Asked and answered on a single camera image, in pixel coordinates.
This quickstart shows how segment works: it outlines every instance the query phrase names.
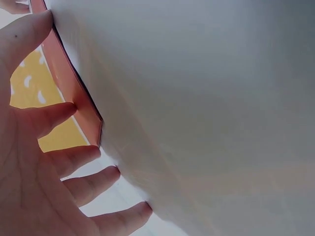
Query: yellow patterned paper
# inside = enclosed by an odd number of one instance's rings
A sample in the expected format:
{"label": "yellow patterned paper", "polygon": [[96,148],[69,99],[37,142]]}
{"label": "yellow patterned paper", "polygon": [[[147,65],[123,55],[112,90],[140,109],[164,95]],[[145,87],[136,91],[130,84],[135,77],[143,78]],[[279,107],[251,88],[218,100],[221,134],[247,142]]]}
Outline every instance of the yellow patterned paper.
{"label": "yellow patterned paper", "polygon": [[[11,105],[18,108],[43,107],[63,102],[45,58],[37,49],[16,69],[11,78]],[[43,151],[86,145],[73,119],[39,140]]]}

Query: white crescent pattern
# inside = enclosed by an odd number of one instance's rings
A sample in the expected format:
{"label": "white crescent pattern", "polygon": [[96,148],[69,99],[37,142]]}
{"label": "white crescent pattern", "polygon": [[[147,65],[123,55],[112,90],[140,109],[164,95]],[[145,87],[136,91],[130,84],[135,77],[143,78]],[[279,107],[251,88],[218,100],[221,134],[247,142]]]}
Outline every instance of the white crescent pattern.
{"label": "white crescent pattern", "polygon": [[46,104],[46,99],[44,98],[43,94],[41,93],[41,90],[38,91],[37,98],[41,104]]}
{"label": "white crescent pattern", "polygon": [[29,88],[30,87],[30,80],[32,79],[31,75],[27,76],[25,79],[24,79],[24,86]]}

